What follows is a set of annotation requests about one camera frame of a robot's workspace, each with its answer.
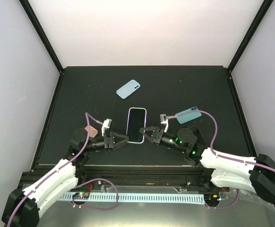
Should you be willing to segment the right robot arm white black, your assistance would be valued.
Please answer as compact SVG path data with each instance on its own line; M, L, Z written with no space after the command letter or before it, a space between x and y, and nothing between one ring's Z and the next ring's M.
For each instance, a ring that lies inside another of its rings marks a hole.
M201 178L205 190L245 190L275 205L275 161L269 156L242 157L212 151L195 126L181 127L174 134L160 127L140 128L139 132L153 144L180 151L190 166L208 169L210 174Z

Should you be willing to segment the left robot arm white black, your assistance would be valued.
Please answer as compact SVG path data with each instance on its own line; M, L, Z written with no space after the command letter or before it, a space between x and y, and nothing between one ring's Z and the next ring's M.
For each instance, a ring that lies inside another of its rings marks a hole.
M63 194L87 185L88 177L83 174L83 167L89 152L116 150L128 140L128 136L110 130L94 138L90 138L84 128L76 130L67 154L53 169L32 185L9 194L2 222L8 227L37 226L45 212Z

